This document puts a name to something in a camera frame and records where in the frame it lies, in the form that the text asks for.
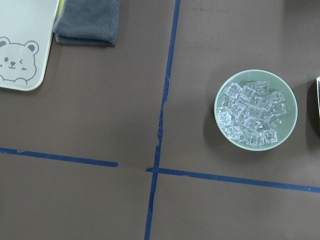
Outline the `green bowl of ice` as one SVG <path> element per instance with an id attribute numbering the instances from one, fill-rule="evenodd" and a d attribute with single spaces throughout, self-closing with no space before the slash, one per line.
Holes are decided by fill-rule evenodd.
<path id="1" fill-rule="evenodd" d="M 218 129 L 235 146 L 266 151 L 284 143 L 293 132 L 298 105 L 289 85 L 259 69 L 231 76 L 214 101 Z"/>

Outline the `grey folded cloth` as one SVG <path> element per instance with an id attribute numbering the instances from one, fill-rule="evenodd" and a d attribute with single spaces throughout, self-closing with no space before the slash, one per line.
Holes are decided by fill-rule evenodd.
<path id="1" fill-rule="evenodd" d="M 53 25 L 59 44 L 115 46 L 119 0 L 62 0 Z"/>

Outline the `cream bear tray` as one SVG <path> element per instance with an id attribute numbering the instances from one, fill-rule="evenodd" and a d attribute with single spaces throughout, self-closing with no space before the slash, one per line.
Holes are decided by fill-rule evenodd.
<path id="1" fill-rule="evenodd" d="M 44 80 L 57 0 L 0 2 L 0 86 L 32 91 Z"/>

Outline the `steel ice scoop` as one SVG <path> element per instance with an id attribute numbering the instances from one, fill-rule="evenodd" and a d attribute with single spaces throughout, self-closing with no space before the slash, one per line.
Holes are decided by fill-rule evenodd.
<path id="1" fill-rule="evenodd" d="M 317 110 L 320 118 L 320 76 L 316 78 Z"/>

